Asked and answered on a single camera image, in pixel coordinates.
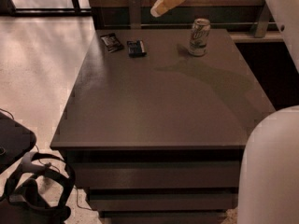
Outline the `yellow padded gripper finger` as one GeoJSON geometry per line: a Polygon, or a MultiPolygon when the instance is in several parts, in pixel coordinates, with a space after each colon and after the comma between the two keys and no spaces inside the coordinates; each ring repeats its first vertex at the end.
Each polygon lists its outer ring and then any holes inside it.
{"type": "Polygon", "coordinates": [[[168,10],[171,10],[182,4],[185,0],[157,0],[150,10],[150,14],[157,18],[161,17],[168,10]]]}

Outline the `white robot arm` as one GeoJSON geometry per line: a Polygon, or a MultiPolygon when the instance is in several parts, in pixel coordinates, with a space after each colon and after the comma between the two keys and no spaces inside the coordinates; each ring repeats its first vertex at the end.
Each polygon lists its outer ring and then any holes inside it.
{"type": "MultiPolygon", "coordinates": [[[[299,0],[265,0],[299,71],[299,0]]],[[[299,224],[299,106],[281,109],[249,136],[237,224],[299,224]]]]}

